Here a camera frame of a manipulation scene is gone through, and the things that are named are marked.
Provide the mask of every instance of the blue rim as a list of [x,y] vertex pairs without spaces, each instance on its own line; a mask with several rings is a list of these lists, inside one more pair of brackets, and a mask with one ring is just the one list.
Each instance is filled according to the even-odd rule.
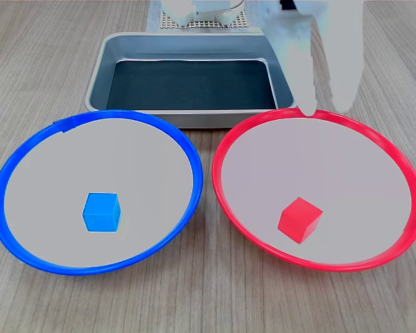
[[[180,219],[176,227],[158,244],[148,249],[147,251],[130,259],[123,260],[122,262],[104,266],[76,268],[55,265],[39,259],[38,257],[29,253],[23,248],[23,246],[19,244],[8,227],[8,222],[5,216],[5,195],[9,179],[20,161],[40,142],[44,141],[51,135],[54,135],[58,132],[67,132],[91,121],[109,118],[131,119],[140,121],[142,123],[147,123],[148,125],[154,126],[157,129],[165,132],[183,148],[184,152],[187,154],[191,168],[193,170],[193,192],[191,194],[191,199],[189,201],[187,210],[183,214],[183,217]],[[202,188],[203,169],[200,156],[189,138],[174,125],[150,114],[127,110],[104,110],[78,114],[76,116],[56,121],[51,126],[33,135],[11,155],[9,160],[3,166],[2,170],[0,171],[0,240],[15,257],[19,258],[21,261],[27,263],[28,265],[31,265],[32,267],[46,272],[62,275],[91,275],[108,273],[121,268],[125,268],[129,265],[133,265],[147,257],[150,257],[157,251],[161,250],[174,237],[176,237],[193,216],[200,202],[200,197],[202,196]]]

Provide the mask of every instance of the white grid base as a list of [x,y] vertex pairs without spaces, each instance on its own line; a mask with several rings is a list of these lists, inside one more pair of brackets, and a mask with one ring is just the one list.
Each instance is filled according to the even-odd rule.
[[180,28],[248,28],[248,18],[245,10],[237,15],[236,19],[229,25],[224,26],[218,21],[189,22],[186,26],[178,26],[168,15],[162,12],[160,17],[161,29],[180,29]]

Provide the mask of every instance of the white robot part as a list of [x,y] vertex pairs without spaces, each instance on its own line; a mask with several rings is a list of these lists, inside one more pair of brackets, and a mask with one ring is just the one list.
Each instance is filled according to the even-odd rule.
[[299,108],[315,113],[311,60],[311,23],[316,20],[329,67],[337,112],[345,113],[356,97],[363,72],[363,0],[293,0],[296,10],[281,10],[280,1],[262,1],[261,28],[268,38]]
[[229,26],[245,7],[245,0],[162,0],[162,11],[178,26],[218,21]]

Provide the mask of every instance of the wooden table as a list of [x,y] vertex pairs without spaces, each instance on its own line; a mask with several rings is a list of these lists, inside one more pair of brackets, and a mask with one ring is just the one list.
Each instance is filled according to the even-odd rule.
[[[0,1],[0,169],[53,121],[85,112],[102,39],[145,31],[147,1]],[[365,4],[365,71],[349,115],[416,168],[416,1]],[[320,108],[333,110],[315,32]],[[27,266],[0,242],[0,332],[416,333],[416,243],[362,273],[287,264],[223,214],[211,163],[225,131],[191,131],[205,168],[196,215],[165,249],[121,271],[67,277]]]

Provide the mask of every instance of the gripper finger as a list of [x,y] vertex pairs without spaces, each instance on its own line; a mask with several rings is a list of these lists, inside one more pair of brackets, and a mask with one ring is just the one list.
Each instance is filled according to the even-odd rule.
[[310,15],[296,10],[281,10],[281,4],[263,4],[261,30],[271,44],[285,75],[291,93],[306,115],[312,116],[317,107],[311,58]]

